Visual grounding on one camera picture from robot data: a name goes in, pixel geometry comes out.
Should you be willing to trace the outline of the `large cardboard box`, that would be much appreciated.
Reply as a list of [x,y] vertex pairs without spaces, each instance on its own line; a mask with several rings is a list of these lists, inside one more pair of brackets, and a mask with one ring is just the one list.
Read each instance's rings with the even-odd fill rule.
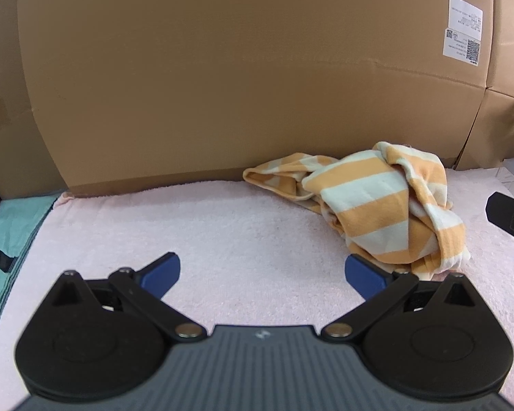
[[485,94],[443,55],[449,0],[18,0],[37,126],[77,194],[239,178],[380,141],[451,165]]

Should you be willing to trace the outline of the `left cardboard box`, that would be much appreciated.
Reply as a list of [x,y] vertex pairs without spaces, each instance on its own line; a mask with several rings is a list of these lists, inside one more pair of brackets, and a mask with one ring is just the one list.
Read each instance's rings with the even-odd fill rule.
[[0,196],[66,189],[34,120],[18,36],[17,0],[0,0]]

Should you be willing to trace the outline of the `orange white striped shirt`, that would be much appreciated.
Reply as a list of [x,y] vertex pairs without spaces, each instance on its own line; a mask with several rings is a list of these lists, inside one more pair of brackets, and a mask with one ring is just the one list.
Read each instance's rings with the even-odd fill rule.
[[456,271],[471,254],[435,154],[385,141],[342,159],[294,153],[244,171],[246,182],[320,214],[348,250],[421,280]]

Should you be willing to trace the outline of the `pink fleece towel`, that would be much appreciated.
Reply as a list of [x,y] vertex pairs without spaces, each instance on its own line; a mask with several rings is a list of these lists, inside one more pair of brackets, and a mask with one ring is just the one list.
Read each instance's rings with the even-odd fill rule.
[[311,332],[361,303],[345,280],[347,250],[324,219],[242,182],[165,187],[133,195],[72,199],[39,229],[0,319],[0,410],[26,399],[14,349],[56,279],[89,279],[139,268],[172,251],[181,276],[167,305],[230,342],[216,363],[195,352],[175,363],[177,397],[150,396],[153,410],[348,410],[355,378],[346,352],[319,347]]

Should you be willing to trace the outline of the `white shipping label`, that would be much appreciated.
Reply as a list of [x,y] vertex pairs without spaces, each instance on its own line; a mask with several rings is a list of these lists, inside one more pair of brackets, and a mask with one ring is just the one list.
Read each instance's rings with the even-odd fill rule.
[[443,55],[477,66],[480,59],[483,10],[464,0],[449,0]]

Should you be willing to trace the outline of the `right cardboard box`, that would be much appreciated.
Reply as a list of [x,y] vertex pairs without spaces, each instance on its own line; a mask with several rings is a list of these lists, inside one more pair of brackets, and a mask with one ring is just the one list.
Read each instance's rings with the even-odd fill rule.
[[455,168],[498,167],[514,158],[514,0],[493,0],[487,88]]

